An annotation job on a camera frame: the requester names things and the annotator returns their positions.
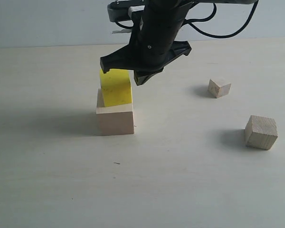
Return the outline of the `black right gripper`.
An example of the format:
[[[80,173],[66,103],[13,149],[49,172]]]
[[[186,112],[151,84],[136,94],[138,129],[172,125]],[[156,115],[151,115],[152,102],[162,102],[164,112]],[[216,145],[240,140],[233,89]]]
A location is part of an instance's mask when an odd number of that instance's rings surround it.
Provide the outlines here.
[[[191,46],[187,41],[172,39],[136,39],[115,52],[100,58],[104,73],[111,69],[133,70],[137,86],[163,71],[163,68],[182,55],[189,55]]]

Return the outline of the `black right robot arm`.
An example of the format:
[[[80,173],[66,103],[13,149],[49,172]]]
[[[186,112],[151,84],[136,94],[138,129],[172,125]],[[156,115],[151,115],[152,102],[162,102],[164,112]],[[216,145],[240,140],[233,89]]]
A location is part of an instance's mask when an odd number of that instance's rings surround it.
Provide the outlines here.
[[[132,21],[130,41],[125,47],[100,58],[103,73],[111,69],[132,70],[138,86],[152,76],[161,73],[165,66],[182,55],[188,56],[191,46],[187,41],[176,41],[176,36],[184,25],[211,38],[231,38],[243,31],[252,19],[257,8],[257,0],[212,0],[213,12],[203,19],[186,19],[199,0],[121,0],[107,6],[109,20],[123,27],[123,21]],[[236,32],[229,35],[213,35],[200,30],[195,22],[211,20],[217,4],[251,4],[253,7],[244,23]]]

